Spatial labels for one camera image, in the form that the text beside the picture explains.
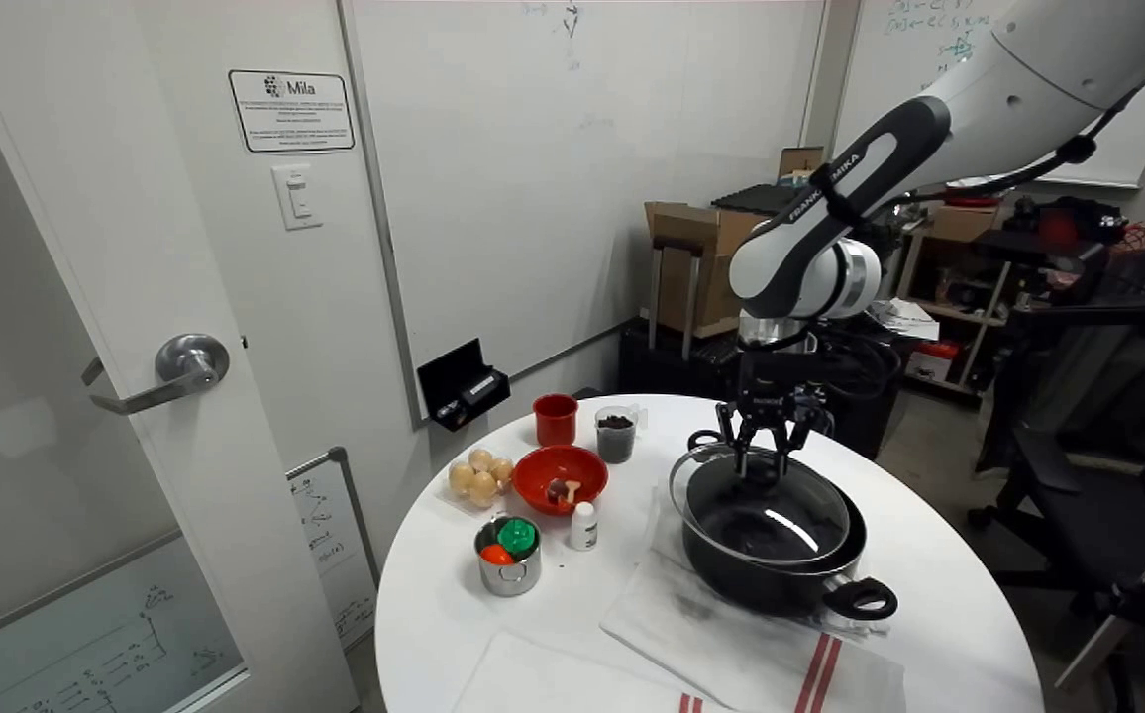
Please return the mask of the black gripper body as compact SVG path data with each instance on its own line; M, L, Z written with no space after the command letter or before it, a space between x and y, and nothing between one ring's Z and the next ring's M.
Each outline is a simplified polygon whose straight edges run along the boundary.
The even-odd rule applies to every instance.
M835 412L826 391L826 362L817 353L739 343L731 370L731 412L739 425L749 415L804 420L817 430L835 429Z

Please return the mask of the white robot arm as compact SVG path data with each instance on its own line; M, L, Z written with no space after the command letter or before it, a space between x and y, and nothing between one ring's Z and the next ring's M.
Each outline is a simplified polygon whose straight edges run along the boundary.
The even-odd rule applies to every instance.
M879 256L856 228L891 199L1047 176L1143 88L1145 0L1017 0L971 61L884 111L732 248L741 343L794 350L817 320L863 314Z

